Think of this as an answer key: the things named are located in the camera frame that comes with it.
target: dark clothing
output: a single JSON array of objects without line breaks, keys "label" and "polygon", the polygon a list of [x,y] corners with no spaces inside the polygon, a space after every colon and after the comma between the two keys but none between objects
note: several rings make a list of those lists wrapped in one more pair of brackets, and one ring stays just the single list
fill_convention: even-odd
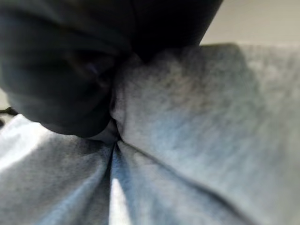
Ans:
[{"label": "dark clothing", "polygon": [[144,61],[198,45],[220,0],[0,0],[0,86],[32,121],[90,137],[110,120],[110,83]]}]

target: white wall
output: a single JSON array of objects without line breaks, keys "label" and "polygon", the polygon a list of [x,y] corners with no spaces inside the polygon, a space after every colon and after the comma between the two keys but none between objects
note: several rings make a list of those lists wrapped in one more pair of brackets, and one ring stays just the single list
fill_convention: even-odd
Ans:
[{"label": "white wall", "polygon": [[300,0],[224,0],[202,43],[299,43]]}]

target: gray fabric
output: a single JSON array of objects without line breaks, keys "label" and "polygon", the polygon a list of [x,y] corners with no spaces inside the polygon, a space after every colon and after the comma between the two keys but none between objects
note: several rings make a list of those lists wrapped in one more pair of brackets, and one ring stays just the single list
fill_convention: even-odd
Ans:
[{"label": "gray fabric", "polygon": [[115,80],[115,145],[18,116],[0,134],[0,224],[300,224],[299,50],[133,58]]}]

